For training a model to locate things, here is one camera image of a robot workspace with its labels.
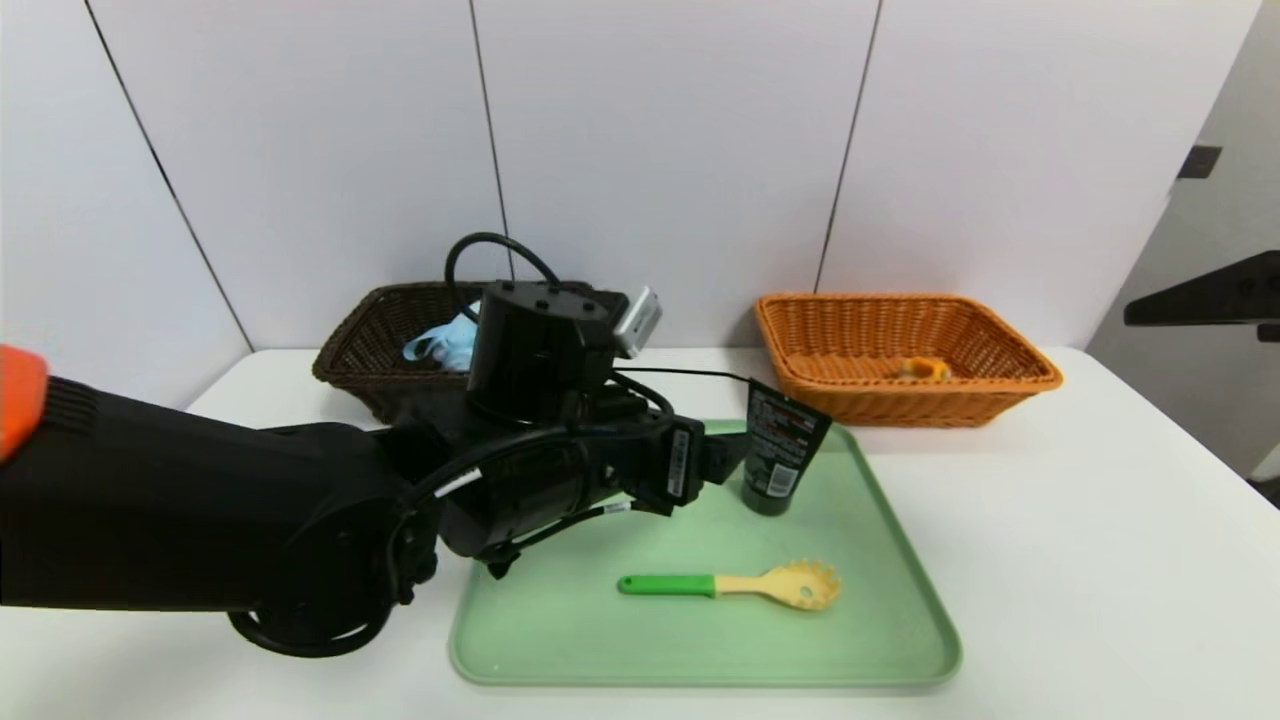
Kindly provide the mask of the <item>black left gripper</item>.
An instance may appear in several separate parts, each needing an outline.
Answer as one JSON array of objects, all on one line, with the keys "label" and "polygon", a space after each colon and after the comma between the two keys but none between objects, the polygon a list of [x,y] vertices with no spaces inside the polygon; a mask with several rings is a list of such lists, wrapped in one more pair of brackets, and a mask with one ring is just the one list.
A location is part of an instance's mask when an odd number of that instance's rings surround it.
[{"label": "black left gripper", "polygon": [[722,486],[750,451],[746,432],[707,434],[701,421],[632,415],[570,427],[538,448],[538,532],[567,529],[604,512],[618,498],[631,509],[671,515]]}]

